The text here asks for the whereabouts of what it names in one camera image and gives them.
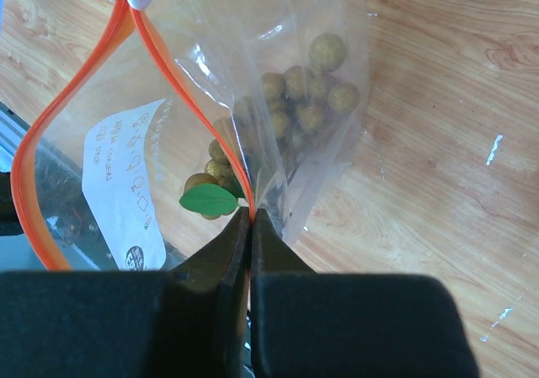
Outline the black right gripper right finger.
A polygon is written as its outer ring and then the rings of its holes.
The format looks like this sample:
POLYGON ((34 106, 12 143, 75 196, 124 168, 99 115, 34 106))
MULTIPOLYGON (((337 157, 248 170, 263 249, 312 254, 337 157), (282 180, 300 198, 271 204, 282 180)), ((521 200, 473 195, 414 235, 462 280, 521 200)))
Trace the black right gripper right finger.
POLYGON ((421 274, 323 274, 253 223, 252 360, 258 377, 475 377, 448 289, 421 274))

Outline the bunch of brown longans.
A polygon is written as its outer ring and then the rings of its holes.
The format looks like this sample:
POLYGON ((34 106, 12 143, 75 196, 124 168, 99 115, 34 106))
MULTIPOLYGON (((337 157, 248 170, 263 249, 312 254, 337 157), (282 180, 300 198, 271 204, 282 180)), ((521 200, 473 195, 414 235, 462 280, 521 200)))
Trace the bunch of brown longans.
POLYGON ((282 223, 307 213, 355 128, 367 52, 361 29, 176 36, 174 62, 216 130, 205 166, 182 175, 184 188, 215 184, 231 195, 225 207, 205 200, 197 212, 214 220, 253 200, 282 223))

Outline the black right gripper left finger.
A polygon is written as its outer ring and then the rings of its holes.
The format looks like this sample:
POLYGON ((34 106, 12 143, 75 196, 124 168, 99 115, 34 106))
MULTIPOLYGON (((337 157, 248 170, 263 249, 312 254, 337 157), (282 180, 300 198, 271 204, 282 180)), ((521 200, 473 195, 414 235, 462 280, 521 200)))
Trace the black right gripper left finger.
POLYGON ((169 271, 2 273, 2 376, 242 376, 251 231, 169 271))

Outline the clear zip top bag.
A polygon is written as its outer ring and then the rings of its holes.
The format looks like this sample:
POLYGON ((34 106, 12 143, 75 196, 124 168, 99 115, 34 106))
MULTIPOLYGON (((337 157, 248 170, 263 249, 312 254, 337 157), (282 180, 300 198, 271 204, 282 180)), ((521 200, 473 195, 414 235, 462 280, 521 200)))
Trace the clear zip top bag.
MULTIPOLYGON (((29 128, 11 171, 20 223, 49 270, 76 270, 54 243, 40 212, 35 154, 48 142, 82 170, 82 192, 117 270, 162 269, 164 240, 186 257, 216 236, 236 210, 214 220, 197 212, 205 200, 222 208, 231 195, 215 184, 185 189, 184 173, 207 161, 216 134, 200 96, 173 59, 178 35, 296 35, 361 29, 369 40, 363 0, 111 0, 109 22, 92 54, 29 128)), ((368 79, 355 128, 320 185, 307 213, 287 223, 269 218, 288 244, 301 234, 318 198, 350 165, 360 138, 368 79)))

